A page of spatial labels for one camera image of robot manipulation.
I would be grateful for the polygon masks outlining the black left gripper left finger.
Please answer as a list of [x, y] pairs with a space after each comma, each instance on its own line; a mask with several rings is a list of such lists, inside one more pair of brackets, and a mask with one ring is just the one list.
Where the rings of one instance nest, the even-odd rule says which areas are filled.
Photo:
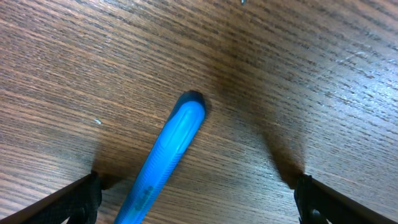
[[95, 223], [102, 201], [101, 179], [92, 172], [1, 220], [1, 224]]

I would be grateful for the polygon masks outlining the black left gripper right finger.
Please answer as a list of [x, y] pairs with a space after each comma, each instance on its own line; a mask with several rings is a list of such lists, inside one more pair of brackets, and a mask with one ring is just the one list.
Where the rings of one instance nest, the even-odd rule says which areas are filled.
[[310, 175], [299, 177], [294, 199], [301, 224], [310, 223], [382, 223], [397, 222], [376, 213], [317, 181]]

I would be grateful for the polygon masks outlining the blue disposable razor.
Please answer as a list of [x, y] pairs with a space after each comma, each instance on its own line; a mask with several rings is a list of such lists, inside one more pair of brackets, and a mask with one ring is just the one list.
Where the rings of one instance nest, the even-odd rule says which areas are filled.
[[115, 223], [141, 223], [206, 117], [204, 96], [194, 90], [177, 100], [129, 191]]

